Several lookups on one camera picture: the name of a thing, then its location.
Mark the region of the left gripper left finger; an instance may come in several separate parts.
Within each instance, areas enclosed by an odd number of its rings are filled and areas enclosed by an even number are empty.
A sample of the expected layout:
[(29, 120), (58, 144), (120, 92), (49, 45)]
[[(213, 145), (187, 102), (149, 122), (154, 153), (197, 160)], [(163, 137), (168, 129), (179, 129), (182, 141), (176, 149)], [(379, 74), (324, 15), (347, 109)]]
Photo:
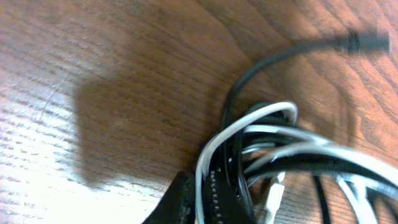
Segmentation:
[(194, 224), (195, 177), (180, 171), (143, 224)]

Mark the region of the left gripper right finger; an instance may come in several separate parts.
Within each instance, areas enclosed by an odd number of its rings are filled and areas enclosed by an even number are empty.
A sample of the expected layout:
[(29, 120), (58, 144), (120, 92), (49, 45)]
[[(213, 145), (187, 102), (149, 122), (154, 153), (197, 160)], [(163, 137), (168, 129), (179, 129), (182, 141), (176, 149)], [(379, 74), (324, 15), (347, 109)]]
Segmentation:
[(234, 190), (221, 172), (212, 170), (209, 173), (202, 196), (206, 224), (252, 223), (252, 219), (241, 208)]

